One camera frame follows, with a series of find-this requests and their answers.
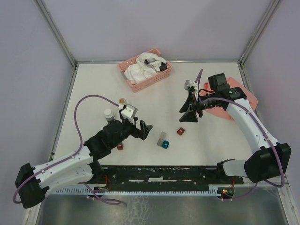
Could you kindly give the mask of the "grey pill box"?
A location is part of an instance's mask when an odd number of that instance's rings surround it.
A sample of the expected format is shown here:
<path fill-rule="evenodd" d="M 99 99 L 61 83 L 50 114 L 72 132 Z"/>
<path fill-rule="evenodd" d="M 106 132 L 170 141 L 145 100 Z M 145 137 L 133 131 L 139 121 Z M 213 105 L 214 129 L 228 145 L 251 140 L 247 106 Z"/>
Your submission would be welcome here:
<path fill-rule="evenodd" d="M 162 146 L 164 141 L 165 141 L 165 137 L 166 137 L 166 132 L 161 132 L 160 133 L 160 137 L 158 139 L 157 145 L 158 146 Z"/>

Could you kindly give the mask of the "teal pill box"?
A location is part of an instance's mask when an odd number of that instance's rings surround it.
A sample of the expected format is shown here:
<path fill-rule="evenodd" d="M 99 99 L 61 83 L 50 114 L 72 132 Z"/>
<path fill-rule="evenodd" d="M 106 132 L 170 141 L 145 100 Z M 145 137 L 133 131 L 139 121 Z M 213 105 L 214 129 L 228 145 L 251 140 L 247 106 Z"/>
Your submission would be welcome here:
<path fill-rule="evenodd" d="M 164 140 L 162 143 L 162 148 L 167 149 L 169 147 L 169 142 L 167 140 Z"/>

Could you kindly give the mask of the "glass pill bottle yellow pills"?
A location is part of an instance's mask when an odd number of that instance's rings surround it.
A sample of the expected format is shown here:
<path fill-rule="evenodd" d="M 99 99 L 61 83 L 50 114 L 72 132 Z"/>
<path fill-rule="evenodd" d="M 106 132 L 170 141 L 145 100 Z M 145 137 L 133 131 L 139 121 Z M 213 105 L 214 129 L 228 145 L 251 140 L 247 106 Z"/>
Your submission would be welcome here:
<path fill-rule="evenodd" d="M 120 105 L 127 105 L 128 103 L 127 103 L 127 101 L 126 101 L 125 98 L 120 98 L 120 99 L 119 99 L 119 104 L 120 104 Z"/>

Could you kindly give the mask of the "white bottle cap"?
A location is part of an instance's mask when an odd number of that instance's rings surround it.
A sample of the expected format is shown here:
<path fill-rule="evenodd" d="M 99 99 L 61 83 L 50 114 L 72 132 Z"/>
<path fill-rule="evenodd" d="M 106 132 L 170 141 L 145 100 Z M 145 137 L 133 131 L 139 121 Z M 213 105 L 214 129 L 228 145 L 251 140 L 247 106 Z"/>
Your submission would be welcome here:
<path fill-rule="evenodd" d="M 115 120 L 114 114 L 110 109 L 105 109 L 104 110 L 104 117 L 105 117 L 107 122 Z"/>

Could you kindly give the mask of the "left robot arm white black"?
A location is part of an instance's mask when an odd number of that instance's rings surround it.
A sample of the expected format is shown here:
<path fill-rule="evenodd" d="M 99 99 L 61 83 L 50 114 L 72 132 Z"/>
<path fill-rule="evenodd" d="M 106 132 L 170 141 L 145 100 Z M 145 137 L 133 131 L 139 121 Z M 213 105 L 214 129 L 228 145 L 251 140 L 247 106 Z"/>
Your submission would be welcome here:
<path fill-rule="evenodd" d="M 98 161 L 108 156 L 112 149 L 129 136 L 145 140 L 152 128 L 152 125 L 147 125 L 143 120 L 140 121 L 140 128 L 127 119 L 112 120 L 82 143 L 79 150 L 41 165 L 22 165 L 15 180 L 13 202 L 27 209 L 69 185 L 90 180 L 100 182 L 104 172 Z"/>

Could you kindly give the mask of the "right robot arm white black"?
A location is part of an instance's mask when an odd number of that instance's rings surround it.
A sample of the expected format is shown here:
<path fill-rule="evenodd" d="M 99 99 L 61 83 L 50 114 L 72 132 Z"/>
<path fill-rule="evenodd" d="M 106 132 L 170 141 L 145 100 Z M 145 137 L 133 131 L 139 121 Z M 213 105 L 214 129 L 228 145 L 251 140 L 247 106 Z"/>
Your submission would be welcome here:
<path fill-rule="evenodd" d="M 186 80 L 184 89 L 188 97 L 180 109 L 180 122 L 198 122 L 203 111 L 220 107 L 238 124 L 244 134 L 252 156 L 247 160 L 229 159 L 222 162 L 222 167 L 215 171 L 215 178 L 220 183 L 228 182 L 232 176 L 246 177 L 253 183 L 265 181 L 279 176 L 282 187 L 285 172 L 291 156 L 291 148 L 287 143 L 280 143 L 262 122 L 250 106 L 245 92 L 240 87 L 230 87 L 225 74 L 217 74 L 208 78 L 210 91 L 200 95 L 200 79 Z"/>

